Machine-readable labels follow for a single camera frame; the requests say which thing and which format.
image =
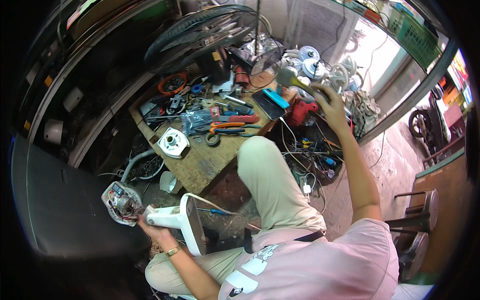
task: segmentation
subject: person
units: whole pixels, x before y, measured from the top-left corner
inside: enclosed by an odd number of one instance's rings
[[[252,238],[253,253],[236,248],[203,257],[181,249],[170,257],[157,254],[145,270],[153,288],[198,300],[392,297],[398,257],[389,226],[382,222],[375,181],[345,121],[341,96],[330,87],[312,87],[330,98],[328,104],[314,95],[343,149],[353,208],[350,228],[327,241],[323,216],[306,202],[279,149],[255,136],[238,152],[238,175],[262,221]],[[139,224],[164,251],[178,247],[167,228]]]

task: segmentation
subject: pink t-shirt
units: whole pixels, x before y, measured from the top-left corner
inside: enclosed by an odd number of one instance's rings
[[[390,299],[398,257],[386,223],[362,219],[333,242],[293,239],[305,229],[270,230],[253,237],[223,282],[218,300]]]

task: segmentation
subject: hand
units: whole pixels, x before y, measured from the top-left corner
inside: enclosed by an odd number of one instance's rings
[[[162,247],[162,244],[165,242],[172,242],[172,240],[177,242],[168,228],[148,225],[143,215],[138,216],[138,226],[140,226],[149,237],[156,240],[160,247]]]
[[[342,96],[337,94],[329,86],[312,84],[311,87],[324,92],[327,97],[330,98],[330,104],[328,104],[321,94],[315,93],[315,95],[313,95],[315,97],[315,100],[318,102],[318,104],[324,111],[328,126],[330,126],[330,128],[337,135],[341,135],[345,132],[350,132],[350,128],[347,124],[347,119],[345,118],[345,110],[343,109],[344,103]]]

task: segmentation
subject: smartphone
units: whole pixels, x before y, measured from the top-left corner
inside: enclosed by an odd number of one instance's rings
[[[275,121],[285,116],[285,110],[265,95],[263,90],[254,93],[252,98],[258,103],[258,106],[260,106],[270,120]]]

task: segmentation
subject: blue phone case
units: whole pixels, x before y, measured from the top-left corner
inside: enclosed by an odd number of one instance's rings
[[[278,104],[281,108],[287,108],[290,106],[287,101],[285,101],[282,96],[277,94],[275,91],[273,91],[271,88],[266,88],[264,89],[265,95],[267,95],[270,99],[272,99],[275,103]]]

